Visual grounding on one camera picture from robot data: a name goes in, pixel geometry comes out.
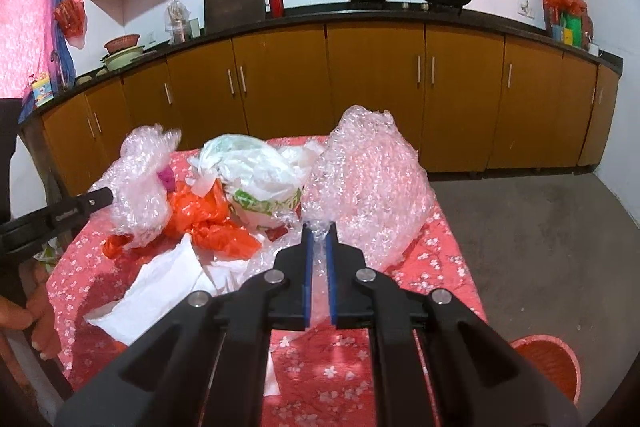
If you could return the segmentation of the person's left hand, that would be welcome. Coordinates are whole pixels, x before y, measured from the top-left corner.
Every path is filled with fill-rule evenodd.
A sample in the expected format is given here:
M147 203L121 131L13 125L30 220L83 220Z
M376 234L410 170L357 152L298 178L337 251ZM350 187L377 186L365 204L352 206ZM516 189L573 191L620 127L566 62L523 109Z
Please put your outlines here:
M48 273L42 263L30 260L25 263L27 280L35 288L24 307L1 297L1 327L22 331L32 326L32 347L43 360L54 359L61 351L61 341L54 327L55 314L49 301L46 282Z

